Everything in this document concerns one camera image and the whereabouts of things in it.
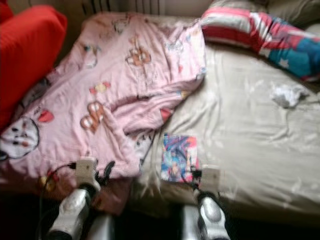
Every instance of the pink blanket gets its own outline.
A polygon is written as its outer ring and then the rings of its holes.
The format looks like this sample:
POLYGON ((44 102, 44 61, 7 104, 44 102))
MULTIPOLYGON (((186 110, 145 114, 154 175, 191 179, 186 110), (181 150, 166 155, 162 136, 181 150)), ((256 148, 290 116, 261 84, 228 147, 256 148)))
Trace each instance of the pink blanket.
MULTIPOLYGON (((2 133, 0 188, 39 193, 39 178, 90 155, 100 173, 115 161, 95 206, 119 214, 152 132, 204 79, 204 56, 197 22, 165 26, 141 15, 94 16, 47 76, 51 87, 2 133)), ((74 172, 62 169, 48 196, 61 199, 75 185, 74 172)))

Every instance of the bedsheet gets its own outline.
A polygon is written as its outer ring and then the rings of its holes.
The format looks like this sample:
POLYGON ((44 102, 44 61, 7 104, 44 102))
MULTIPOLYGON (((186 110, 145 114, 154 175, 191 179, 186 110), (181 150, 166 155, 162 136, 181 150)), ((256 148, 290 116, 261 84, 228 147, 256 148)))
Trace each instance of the bedsheet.
MULTIPOLYGON (((126 13, 86 21, 68 57, 46 76, 44 95, 22 101, 22 116, 1 134, 1 190, 39 193, 50 171, 93 156, 100 174, 115 161, 95 206, 119 214, 153 131, 202 83, 204 46, 197 21, 163 28, 126 13)), ((62 199, 75 187, 74 172, 63 168, 54 181, 51 194, 62 199)))
POLYGON ((155 134, 132 187, 131 208, 160 217, 170 214, 172 203, 195 203, 190 188, 160 175, 164 134, 190 135, 200 165, 219 170, 218 178, 205 181, 218 186, 229 214, 319 226, 319 86, 308 85, 310 95, 284 109, 270 94, 299 84, 295 77, 245 49, 206 43, 205 54, 205 81, 155 134))

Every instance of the wall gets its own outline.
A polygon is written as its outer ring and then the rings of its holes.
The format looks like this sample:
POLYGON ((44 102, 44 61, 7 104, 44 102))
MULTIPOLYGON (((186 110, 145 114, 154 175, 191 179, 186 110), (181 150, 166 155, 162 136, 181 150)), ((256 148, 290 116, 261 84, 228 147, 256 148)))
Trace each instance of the wall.
MULTIPOLYGON (((99 0, 94 0, 98 8, 99 0)), ((109 0, 112 11, 135 11, 137 6, 138 12, 145 11, 146 14, 151 13, 171 16, 194 16, 200 17, 212 0, 109 0)), ((102 7, 107 10, 106 1, 102 0, 102 7)), ((28 0, 8 0, 12 11, 18 14, 29 8, 28 0)), ((61 60, 71 49, 73 43, 78 38, 82 22, 93 14, 90 0, 31 0, 33 6, 39 4, 47 4, 55 7, 59 12, 68 18, 67 35, 58 57, 61 60), (87 14, 84 14, 82 4, 86 6, 87 14)))

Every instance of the striped pillow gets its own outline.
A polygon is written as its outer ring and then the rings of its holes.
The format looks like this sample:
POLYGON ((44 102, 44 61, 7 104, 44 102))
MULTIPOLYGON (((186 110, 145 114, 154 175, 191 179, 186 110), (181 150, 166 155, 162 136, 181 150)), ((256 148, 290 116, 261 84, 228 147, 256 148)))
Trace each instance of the striped pillow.
POLYGON ((201 19, 207 41, 251 48, 303 81, 320 80, 320 37, 264 12, 209 8, 201 19))
POLYGON ((231 7, 211 7, 201 19, 207 41, 251 47, 250 11, 231 7))

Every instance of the electrical cord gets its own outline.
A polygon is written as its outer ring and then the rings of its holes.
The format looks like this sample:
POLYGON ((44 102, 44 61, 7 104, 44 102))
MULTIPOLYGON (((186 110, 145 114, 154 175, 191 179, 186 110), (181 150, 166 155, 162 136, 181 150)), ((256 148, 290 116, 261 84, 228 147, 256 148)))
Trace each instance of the electrical cord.
POLYGON ((42 202, 43 202, 43 198, 44 198, 44 194, 45 194, 45 191, 46 191, 46 188, 47 188, 47 185, 49 183, 49 181, 52 179, 52 177, 62 168, 70 168, 70 169, 76 169, 76 163, 75 162, 71 162, 69 164, 65 164, 65 165, 61 165, 59 167, 57 167, 54 171, 52 171, 48 178, 46 179, 45 181, 45 184, 42 188, 42 191, 41 191, 41 194, 40 194, 40 197, 39 197, 39 224, 38 224, 38 227, 37 227, 37 240, 41 240, 42 239, 42 230, 41 230, 41 222, 43 220, 43 216, 42 216, 42 202))
POLYGON ((185 179, 185 177, 182 175, 182 173, 181 173, 181 178, 182 178, 182 180, 183 180, 183 182, 184 182, 185 184, 187 184, 188 186, 190 186, 190 187, 192 188, 193 191, 194 191, 194 190, 198 190, 199 192, 202 192, 202 191, 199 189, 198 184, 196 184, 196 183, 194 183, 194 182, 188 182, 188 181, 185 179))

